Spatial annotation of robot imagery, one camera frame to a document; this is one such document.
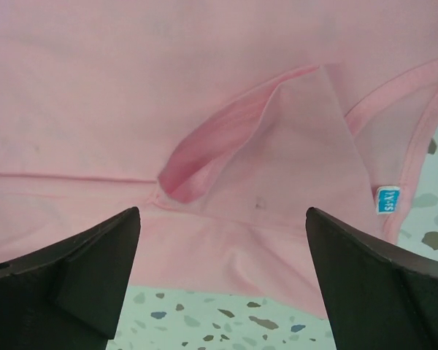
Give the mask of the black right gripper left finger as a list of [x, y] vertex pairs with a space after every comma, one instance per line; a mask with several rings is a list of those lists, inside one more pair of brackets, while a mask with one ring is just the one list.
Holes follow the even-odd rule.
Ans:
[[0, 262], [0, 350], [105, 349], [117, 331], [140, 231], [132, 207]]

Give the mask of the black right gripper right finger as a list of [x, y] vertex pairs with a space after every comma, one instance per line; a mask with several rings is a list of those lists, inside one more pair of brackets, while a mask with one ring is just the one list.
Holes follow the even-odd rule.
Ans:
[[438, 349], [438, 261], [317, 208], [305, 226], [338, 349]]

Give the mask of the pink t shirt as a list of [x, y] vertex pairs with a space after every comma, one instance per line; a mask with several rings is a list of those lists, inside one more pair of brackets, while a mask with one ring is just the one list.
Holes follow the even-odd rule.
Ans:
[[0, 262], [136, 206], [131, 281], [325, 316], [318, 207], [394, 243], [438, 1], [0, 1]]

